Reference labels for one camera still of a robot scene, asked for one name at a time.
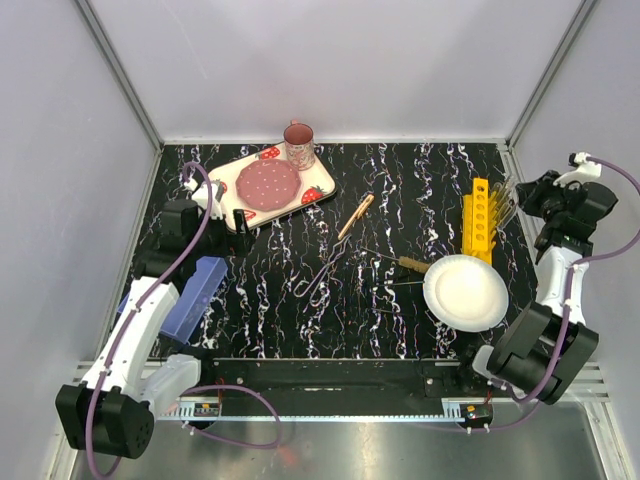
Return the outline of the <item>glass test tube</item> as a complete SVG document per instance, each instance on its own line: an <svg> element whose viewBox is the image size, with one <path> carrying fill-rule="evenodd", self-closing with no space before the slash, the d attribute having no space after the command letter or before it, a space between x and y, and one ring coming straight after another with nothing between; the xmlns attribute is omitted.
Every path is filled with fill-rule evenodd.
<svg viewBox="0 0 640 480"><path fill-rule="evenodd" d="M505 180L502 189L502 197L497 211L497 225L499 227L507 225L516 214L518 207L516 185L516 178L513 176L509 176Z"/></svg>
<svg viewBox="0 0 640 480"><path fill-rule="evenodd" d="M502 225L505 221L505 218L510 215L510 211L512 210L512 192L515 187L515 180L512 177L508 178L510 180L510 191L509 191L509 199L505 201L502 205L501 210L498 213L498 216L494 216L495 224L497 227Z"/></svg>
<svg viewBox="0 0 640 480"><path fill-rule="evenodd" d="M502 205L509 199L510 180L505 179L503 182L496 182L491 190L490 195L490 211L497 217Z"/></svg>

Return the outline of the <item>yellow test tube rack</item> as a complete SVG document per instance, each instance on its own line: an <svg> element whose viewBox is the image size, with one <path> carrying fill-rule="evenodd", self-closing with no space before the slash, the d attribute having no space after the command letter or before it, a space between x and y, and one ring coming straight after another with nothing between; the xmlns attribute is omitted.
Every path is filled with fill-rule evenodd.
<svg viewBox="0 0 640 480"><path fill-rule="evenodd" d="M489 181L474 178L471 192L463 196L462 253L492 265L495 248L496 193Z"/></svg>

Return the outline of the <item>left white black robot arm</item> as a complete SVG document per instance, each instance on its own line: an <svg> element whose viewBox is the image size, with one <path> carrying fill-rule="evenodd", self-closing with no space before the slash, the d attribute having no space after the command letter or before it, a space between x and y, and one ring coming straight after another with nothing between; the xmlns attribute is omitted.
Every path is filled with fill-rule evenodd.
<svg viewBox="0 0 640 480"><path fill-rule="evenodd" d="M60 388L55 407L71 448L136 459L181 393L214 388L214 369L186 354L142 375L156 338L186 343L226 275L226 258L246 256L255 242L243 210L234 210L229 228L205 208L189 199L164 205L114 331L80 383Z"/></svg>

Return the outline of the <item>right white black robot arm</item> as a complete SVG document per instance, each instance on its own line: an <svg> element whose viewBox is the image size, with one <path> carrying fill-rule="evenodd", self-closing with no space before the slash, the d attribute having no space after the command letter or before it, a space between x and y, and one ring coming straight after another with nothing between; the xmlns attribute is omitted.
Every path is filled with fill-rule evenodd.
<svg viewBox="0 0 640 480"><path fill-rule="evenodd" d="M543 220L534 248L536 297L495 346L484 345L454 371L454 384L476 396L489 383L521 403L556 403L599 343L582 313L582 282L593 252L590 240L618 199L598 183L600 173L550 170L515 186L519 209Z"/></svg>

